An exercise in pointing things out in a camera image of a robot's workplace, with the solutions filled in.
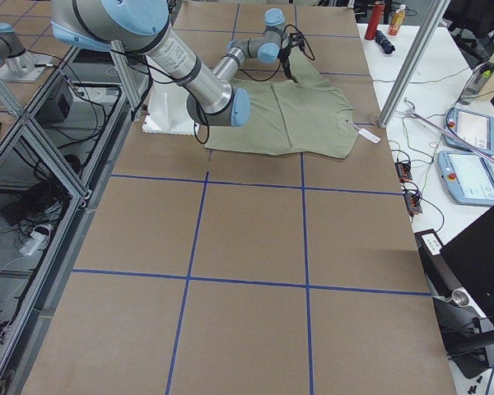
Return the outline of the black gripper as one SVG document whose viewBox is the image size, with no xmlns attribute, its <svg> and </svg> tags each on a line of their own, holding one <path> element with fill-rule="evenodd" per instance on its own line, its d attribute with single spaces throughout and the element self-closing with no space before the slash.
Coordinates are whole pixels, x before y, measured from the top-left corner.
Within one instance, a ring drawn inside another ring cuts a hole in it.
<svg viewBox="0 0 494 395">
<path fill-rule="evenodd" d="M 292 79 L 291 65 L 289 61 L 290 54 L 291 54 L 291 47 L 289 46 L 282 48 L 279 51 L 279 61 L 282 66 L 282 69 L 285 70 L 285 75 L 287 79 Z"/>
</svg>

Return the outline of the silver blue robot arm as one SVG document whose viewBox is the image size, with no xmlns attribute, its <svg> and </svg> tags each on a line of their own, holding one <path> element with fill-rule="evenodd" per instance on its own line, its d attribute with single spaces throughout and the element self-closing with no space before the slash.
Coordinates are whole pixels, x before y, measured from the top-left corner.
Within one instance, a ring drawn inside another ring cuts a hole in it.
<svg viewBox="0 0 494 395">
<path fill-rule="evenodd" d="M 190 117 L 210 126 L 247 123 L 249 94 L 231 84 L 246 60 L 273 63 L 291 52 L 291 38 L 279 8 L 265 12 L 262 37 L 231 41 L 213 69 L 172 30 L 165 1 L 53 1 L 51 10 L 58 40 L 97 52 L 110 51 L 112 42 L 118 40 L 127 53 L 148 56 L 189 93 Z"/>
<path fill-rule="evenodd" d="M 0 22 L 0 77 L 4 81 L 34 82 L 52 59 L 29 52 L 12 26 Z"/>
</svg>

